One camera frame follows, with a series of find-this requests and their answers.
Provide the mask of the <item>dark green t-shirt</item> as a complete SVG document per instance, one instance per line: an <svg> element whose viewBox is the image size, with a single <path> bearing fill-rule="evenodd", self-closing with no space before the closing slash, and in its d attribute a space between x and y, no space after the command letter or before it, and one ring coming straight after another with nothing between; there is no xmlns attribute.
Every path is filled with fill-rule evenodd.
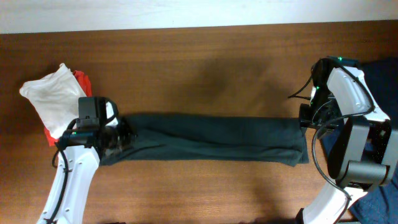
<svg viewBox="0 0 398 224"><path fill-rule="evenodd" d="M103 156L102 166L133 160L309 162L305 130L295 118L132 114L131 144Z"/></svg>

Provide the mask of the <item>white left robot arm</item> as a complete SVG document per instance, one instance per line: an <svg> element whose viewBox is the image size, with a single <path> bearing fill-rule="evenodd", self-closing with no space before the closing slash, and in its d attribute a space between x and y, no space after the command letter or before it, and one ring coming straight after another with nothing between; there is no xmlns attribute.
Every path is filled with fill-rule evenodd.
<svg viewBox="0 0 398 224"><path fill-rule="evenodd" d="M81 223L91 181L100 162L121 153L134 132L106 97L81 97L78 117L56 142L57 168L39 223Z"/></svg>

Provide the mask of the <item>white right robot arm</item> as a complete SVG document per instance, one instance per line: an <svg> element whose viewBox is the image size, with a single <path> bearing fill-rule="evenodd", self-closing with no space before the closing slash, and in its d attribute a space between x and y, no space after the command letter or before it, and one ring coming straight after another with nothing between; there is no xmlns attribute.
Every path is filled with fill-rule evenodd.
<svg viewBox="0 0 398 224"><path fill-rule="evenodd" d="M316 141L338 130L322 171L315 149L312 157L326 184L314 201L302 208L296 223L338 223L360 198L388 184L397 164L397 128L367 86L357 60L323 57L311 68L313 84L299 121L312 128Z"/></svg>

